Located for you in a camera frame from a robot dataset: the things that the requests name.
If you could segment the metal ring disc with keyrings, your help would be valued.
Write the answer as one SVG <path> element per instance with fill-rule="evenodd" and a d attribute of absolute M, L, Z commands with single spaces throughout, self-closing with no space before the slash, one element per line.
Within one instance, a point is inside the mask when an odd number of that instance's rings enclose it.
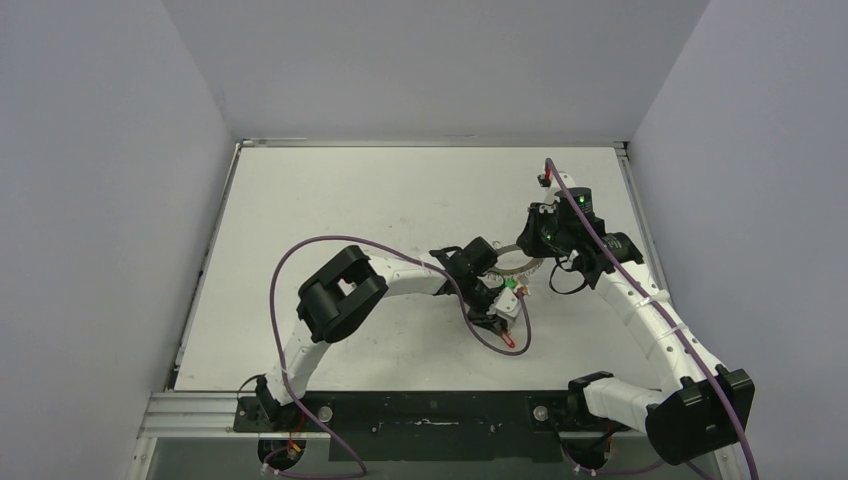
<path fill-rule="evenodd" d="M 542 258 L 526 255 L 516 244 L 494 244 L 497 254 L 496 263 L 489 268 L 486 275 L 490 278 L 518 278 L 535 273 L 542 265 Z"/>

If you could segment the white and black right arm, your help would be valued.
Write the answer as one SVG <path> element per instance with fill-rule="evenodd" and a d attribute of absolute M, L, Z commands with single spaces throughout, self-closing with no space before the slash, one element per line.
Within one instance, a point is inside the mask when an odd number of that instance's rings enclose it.
<path fill-rule="evenodd" d="M 742 369 L 729 370 L 692 334 L 660 289 L 641 251 L 624 232 L 610 232 L 586 187 L 550 186 L 528 208 L 517 245 L 527 256 L 563 260 L 586 288 L 617 314 L 652 368 L 656 389 L 596 372 L 569 384 L 568 421 L 588 429 L 611 420 L 647 435 L 654 451 L 679 465 L 741 444 L 755 386 Z"/>

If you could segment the red key tag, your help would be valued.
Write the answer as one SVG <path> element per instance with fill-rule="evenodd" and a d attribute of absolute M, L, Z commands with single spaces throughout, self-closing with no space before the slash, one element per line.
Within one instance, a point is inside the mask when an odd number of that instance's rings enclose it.
<path fill-rule="evenodd" d="M 515 349 L 516 348 L 515 341 L 513 340 L 513 338 L 511 337 L 511 335 L 507 331 L 504 331 L 504 332 L 501 333 L 501 338 L 502 338 L 503 342 L 505 343 L 505 345 L 509 349 Z"/>

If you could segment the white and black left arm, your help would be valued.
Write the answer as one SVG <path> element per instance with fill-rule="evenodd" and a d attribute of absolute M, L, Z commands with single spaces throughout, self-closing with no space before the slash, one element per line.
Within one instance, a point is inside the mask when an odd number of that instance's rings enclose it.
<path fill-rule="evenodd" d="M 298 417 L 298 401 L 312 374 L 335 343 L 355 333 L 378 303 L 406 295 L 454 295 L 473 335 L 485 329 L 506 343 L 501 353 L 518 356 L 510 330 L 527 314 L 524 289 L 508 283 L 488 286 L 483 277 L 497 263 L 498 253 L 477 237 L 464 247 L 431 250 L 418 258 L 378 245 L 378 255 L 364 252 L 365 239 L 346 236 L 346 247 L 310 276 L 298 290 L 297 322 L 289 339 L 279 326 L 272 330 L 278 363 L 255 389 L 259 416 L 270 428 L 290 428 Z"/>

